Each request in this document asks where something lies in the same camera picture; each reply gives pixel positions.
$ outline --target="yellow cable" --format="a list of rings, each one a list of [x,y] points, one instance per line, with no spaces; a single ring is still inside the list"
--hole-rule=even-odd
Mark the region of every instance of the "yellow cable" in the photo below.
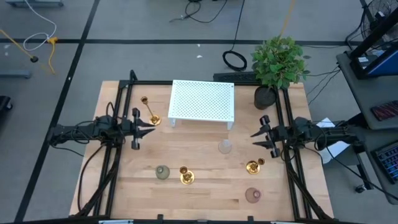
[[[17,45],[17,47],[23,51],[26,55],[28,55],[30,58],[33,58],[33,55],[31,55],[30,53],[28,53],[25,49],[23,49],[13,38],[11,38],[10,36],[8,36],[8,34],[5,33],[4,30],[0,29],[0,32],[5,35],[9,40],[11,40],[12,43],[14,43],[15,45]]]
[[[52,38],[49,38],[48,40],[47,40],[47,42],[48,43],[51,43],[51,45],[52,45],[52,51],[51,51],[51,54],[50,54],[50,57],[49,57],[49,67],[51,68],[51,72],[55,75],[55,71],[54,71],[54,68],[52,67],[52,65],[51,65],[51,59],[52,59],[52,56],[54,55],[54,52],[55,52],[55,43],[56,43],[56,41],[58,40],[58,38],[57,37],[52,37]]]
[[[283,26],[283,28],[282,28],[282,31],[281,31],[280,34],[279,34],[279,37],[280,37],[280,38],[281,38],[282,35],[284,34],[285,29],[286,29],[286,27],[287,27],[287,23],[289,22],[290,15],[292,14],[292,11],[293,11],[294,2],[295,2],[295,0],[292,0],[292,2],[290,3],[289,13],[287,14],[287,16],[286,16],[286,18],[285,18],[284,26]]]

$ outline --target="white perforated platform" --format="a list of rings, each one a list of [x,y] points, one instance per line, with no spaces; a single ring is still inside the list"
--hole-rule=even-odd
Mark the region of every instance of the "white perforated platform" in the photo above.
[[[174,80],[169,119],[234,122],[234,83]]]

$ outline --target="white cable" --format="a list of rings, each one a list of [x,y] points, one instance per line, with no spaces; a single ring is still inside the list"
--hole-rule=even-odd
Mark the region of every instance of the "white cable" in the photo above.
[[[40,18],[42,18],[42,19],[44,19],[45,21],[47,21],[47,22],[49,22],[49,23],[51,23],[51,24],[54,25],[54,31],[52,32],[51,35],[48,35],[48,34],[46,34],[45,32],[39,32],[39,33],[33,34],[32,36],[30,36],[30,37],[28,37],[28,38],[25,39],[24,44],[23,44],[24,49],[27,50],[27,51],[33,51],[33,50],[36,50],[36,49],[38,49],[39,47],[41,47],[49,38],[51,38],[52,36],[54,36],[55,31],[57,30],[57,25],[56,25],[53,21],[51,21],[51,20],[45,18],[44,16],[41,16],[39,13],[37,13],[37,12],[32,8],[32,6],[30,6],[30,4],[27,2],[27,0],[24,0],[24,1],[25,1],[25,3],[29,6],[30,10],[32,10],[32,12],[34,12],[34,14],[36,14],[36,15],[39,16]],[[37,36],[37,35],[45,35],[45,36],[46,36],[46,39],[45,39],[41,44],[39,44],[37,47],[34,47],[33,49],[28,49],[28,48],[25,46],[25,45],[26,45],[26,42],[27,42],[28,40],[30,40],[31,38]]]

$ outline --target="keyboard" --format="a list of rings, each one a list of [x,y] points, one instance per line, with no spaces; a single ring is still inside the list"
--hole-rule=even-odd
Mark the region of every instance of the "keyboard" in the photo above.
[[[392,184],[398,182],[398,142],[372,152],[379,167]]]

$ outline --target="green leafy plant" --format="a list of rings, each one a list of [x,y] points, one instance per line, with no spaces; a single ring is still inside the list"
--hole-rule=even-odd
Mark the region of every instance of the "green leafy plant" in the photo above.
[[[310,71],[305,70],[301,46],[290,38],[274,37],[256,47],[253,56],[253,70],[263,85],[288,88],[290,82],[297,83],[300,76],[306,80]]]

